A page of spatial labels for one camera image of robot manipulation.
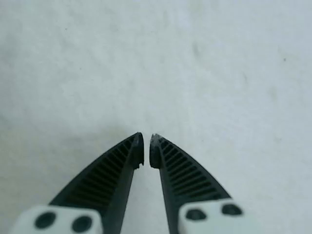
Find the white background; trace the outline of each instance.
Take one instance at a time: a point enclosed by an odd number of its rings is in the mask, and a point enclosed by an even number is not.
[[[142,131],[122,234],[168,233],[152,133],[264,233],[310,233],[311,22],[309,0],[0,0],[0,232]]]

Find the textured white surface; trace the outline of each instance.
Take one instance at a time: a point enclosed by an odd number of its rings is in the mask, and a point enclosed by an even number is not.
[[[0,0],[0,232],[142,131],[190,153],[265,233],[312,229],[312,2]],[[122,233],[168,233],[157,170]]]

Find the black hole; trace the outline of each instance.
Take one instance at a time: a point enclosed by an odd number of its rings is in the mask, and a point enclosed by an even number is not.
[[[207,218],[204,212],[199,209],[188,210],[186,213],[186,218],[190,220],[204,220]]]
[[[225,215],[242,215],[243,211],[234,204],[227,204],[222,207],[222,213]]]
[[[92,219],[88,216],[81,216],[76,218],[73,222],[72,229],[75,233],[82,233],[91,228]]]
[[[35,221],[35,226],[38,229],[45,229],[50,227],[56,218],[56,214],[54,212],[45,212],[41,214]]]

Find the black plastic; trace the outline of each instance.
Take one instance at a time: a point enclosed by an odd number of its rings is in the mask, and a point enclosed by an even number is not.
[[[77,175],[50,205],[97,210],[106,234],[119,234],[134,169],[144,164],[141,133],[123,140]]]
[[[150,165],[160,172],[170,234],[178,233],[178,210],[183,204],[230,197],[205,168],[157,134],[151,139]]]

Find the white handle part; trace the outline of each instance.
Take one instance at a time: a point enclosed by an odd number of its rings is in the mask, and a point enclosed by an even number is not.
[[[9,234],[103,234],[101,217],[95,210],[35,206],[23,212]]]
[[[259,234],[248,212],[232,199],[183,205],[178,217],[179,234]]]

